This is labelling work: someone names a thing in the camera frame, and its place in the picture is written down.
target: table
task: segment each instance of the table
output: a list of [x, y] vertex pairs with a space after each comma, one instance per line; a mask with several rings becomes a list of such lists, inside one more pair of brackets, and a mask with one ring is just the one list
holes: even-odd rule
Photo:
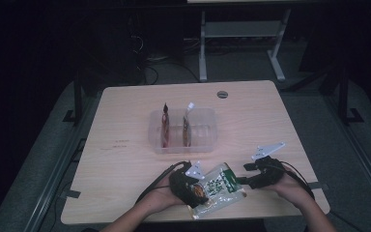
[[[220, 99], [219, 91], [228, 97]], [[218, 139], [210, 153], [156, 154], [148, 141], [150, 113], [196, 107], [215, 110]], [[201, 160], [204, 172], [227, 162], [238, 177], [256, 173], [243, 169], [257, 146], [284, 141], [273, 158], [295, 166], [308, 182], [317, 182], [300, 139], [271, 81], [219, 82], [160, 86], [113, 87], [104, 90], [80, 164], [71, 185], [78, 198], [68, 197], [61, 220], [65, 224], [111, 222], [169, 165]], [[244, 186], [247, 197], [203, 219], [266, 218], [300, 215], [274, 192]], [[329, 205], [314, 189], [323, 211]], [[191, 220], [187, 206], [175, 206], [146, 221]]]

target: floor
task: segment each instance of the floor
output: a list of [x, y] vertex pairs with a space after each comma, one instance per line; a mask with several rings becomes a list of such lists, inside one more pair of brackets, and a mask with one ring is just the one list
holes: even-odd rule
[[[283, 83], [275, 79], [266, 53], [269, 48], [270, 43], [253, 42], [249, 47], [214, 49], [207, 58], [208, 82], [269, 79], [282, 89], [310, 75], [298, 71], [306, 42], [281, 46], [278, 59], [287, 78]], [[143, 84], [197, 82], [196, 52], [185, 56], [181, 65], [163, 57], [157, 53], [153, 56]], [[281, 92], [281, 98], [318, 179], [325, 185], [331, 207], [328, 217], [338, 231], [371, 231], [371, 173], [365, 168], [366, 157], [371, 163], [371, 104], [363, 90], [351, 82], [349, 107], [359, 111], [364, 123], [344, 126], [336, 115], [337, 92], [322, 96], [318, 92], [321, 81], [294, 93]], [[72, 83], [65, 89], [0, 209], [0, 231], [83, 231], [104, 227], [65, 225], [59, 219], [65, 203], [62, 192], [71, 184], [100, 98], [101, 92], [83, 98], [83, 118], [74, 126], [63, 122], [66, 112], [73, 109]], [[305, 227], [302, 217], [265, 218], [264, 222], [268, 231], [302, 231]]]

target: person's right hand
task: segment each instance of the person's right hand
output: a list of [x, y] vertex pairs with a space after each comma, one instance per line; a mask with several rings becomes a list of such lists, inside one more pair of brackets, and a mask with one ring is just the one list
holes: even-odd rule
[[263, 189], [276, 191], [279, 196], [293, 203], [297, 208], [300, 207], [300, 204], [305, 204], [307, 201], [313, 200], [308, 192], [300, 186], [300, 183], [286, 173], [276, 184], [264, 187]]

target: packet in container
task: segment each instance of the packet in container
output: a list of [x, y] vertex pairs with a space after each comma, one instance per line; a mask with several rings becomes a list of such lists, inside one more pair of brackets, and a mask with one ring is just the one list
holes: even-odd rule
[[188, 207], [194, 219], [201, 218], [213, 211], [222, 209], [246, 197], [243, 187], [227, 163], [216, 166], [205, 175], [204, 180], [191, 186], [198, 196], [209, 198], [204, 205], [194, 209]]

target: transparent box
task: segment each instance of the transparent box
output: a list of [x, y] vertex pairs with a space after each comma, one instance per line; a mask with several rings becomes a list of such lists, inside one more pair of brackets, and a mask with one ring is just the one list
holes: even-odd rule
[[151, 113], [149, 124], [149, 141], [158, 154], [168, 153], [207, 153], [214, 149], [217, 139], [215, 112], [210, 108], [194, 108], [188, 114], [191, 128], [191, 144], [189, 147], [183, 143], [183, 129], [185, 109], [169, 109], [170, 121], [168, 146], [162, 146], [161, 117], [162, 110]]

